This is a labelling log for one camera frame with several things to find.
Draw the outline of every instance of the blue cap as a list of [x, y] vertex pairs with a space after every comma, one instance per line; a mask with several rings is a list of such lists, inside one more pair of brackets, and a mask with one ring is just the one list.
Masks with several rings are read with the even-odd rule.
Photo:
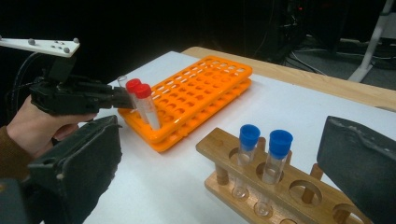
[[277, 160], [285, 158], [290, 150], [293, 136], [284, 130], [274, 130], [270, 133], [270, 153]]
[[245, 151], [251, 151], [259, 141], [259, 137], [260, 130], [256, 126], [252, 124], [245, 124], [241, 127], [239, 142]]

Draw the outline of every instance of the test tube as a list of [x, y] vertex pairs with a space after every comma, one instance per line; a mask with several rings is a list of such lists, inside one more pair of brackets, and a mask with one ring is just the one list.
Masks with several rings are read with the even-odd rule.
[[138, 85], [134, 90], [134, 94], [138, 99], [138, 103], [142, 105], [145, 111], [151, 129], [159, 130], [161, 128], [161, 124], [158, 120], [157, 109], [152, 101], [151, 87], [149, 84]]
[[126, 88], [126, 83], [128, 82], [128, 77], [127, 76], [120, 76], [117, 78], [117, 81], [119, 82], [120, 87]]
[[[253, 161], [254, 148], [259, 141], [260, 130], [251, 124], [246, 124], [241, 127], [239, 134], [239, 148], [238, 148], [238, 165], [246, 166]], [[248, 197], [247, 185], [240, 178], [235, 179], [235, 185], [233, 187], [233, 196], [242, 200]]]
[[[274, 185], [279, 182], [292, 140], [293, 136], [284, 130], [275, 130], [270, 133], [269, 150], [262, 174], [264, 183]], [[261, 194], [254, 206], [254, 211], [259, 217], [271, 216], [273, 214], [271, 200]]]
[[136, 94], [135, 94], [136, 87], [141, 84], [142, 84], [142, 82], [140, 81], [139, 78], [132, 78], [131, 80], [129, 80], [126, 83], [125, 87], [131, 97], [131, 101], [132, 101], [134, 108], [136, 108], [137, 112], [140, 115], [140, 118], [143, 120], [143, 122], [149, 123], [149, 120], [145, 113], [145, 109], [143, 108], [143, 106], [141, 104], [139, 104], [139, 102], [136, 98]]

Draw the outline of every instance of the wooden peg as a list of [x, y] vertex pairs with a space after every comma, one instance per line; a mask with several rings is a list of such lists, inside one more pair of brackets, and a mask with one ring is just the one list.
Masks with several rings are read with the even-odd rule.
[[288, 157], [286, 158], [286, 164], [290, 165], [291, 162], [291, 156], [293, 155], [293, 152], [290, 150], [288, 152]]
[[[315, 163], [312, 166], [311, 174], [309, 175], [311, 175], [315, 179], [320, 180], [323, 176], [323, 171], [319, 168], [318, 164]], [[312, 199], [314, 198], [314, 195], [315, 195], [314, 191], [312, 191], [311, 189], [305, 189], [302, 197], [303, 202], [312, 203]]]
[[337, 211], [334, 215], [334, 221], [337, 224], [344, 224], [346, 223], [347, 218], [349, 218], [350, 216], [350, 212], [345, 211], [345, 210], [341, 210], [341, 211]]
[[265, 138], [259, 137], [259, 141], [257, 142], [257, 150], [261, 151], [262, 153], [265, 151]]
[[219, 185], [227, 185], [229, 182], [228, 171], [223, 169], [221, 166], [215, 164], [216, 167], [216, 179]]

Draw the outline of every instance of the hand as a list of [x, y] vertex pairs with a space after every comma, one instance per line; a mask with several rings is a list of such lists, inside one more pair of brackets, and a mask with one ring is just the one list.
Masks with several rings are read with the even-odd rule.
[[7, 132], [21, 148], [38, 158], [52, 148], [51, 138], [59, 141], [78, 129], [78, 123], [93, 119], [96, 114], [53, 116], [39, 110], [27, 97]]

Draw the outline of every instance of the white mounting bracket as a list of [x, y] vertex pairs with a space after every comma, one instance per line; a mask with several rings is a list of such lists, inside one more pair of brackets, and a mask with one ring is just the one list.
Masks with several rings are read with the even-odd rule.
[[35, 40], [35, 39], [9, 39], [0, 36], [0, 46], [24, 49], [33, 52], [45, 53], [65, 58], [70, 58], [79, 47], [79, 41], [63, 40]]

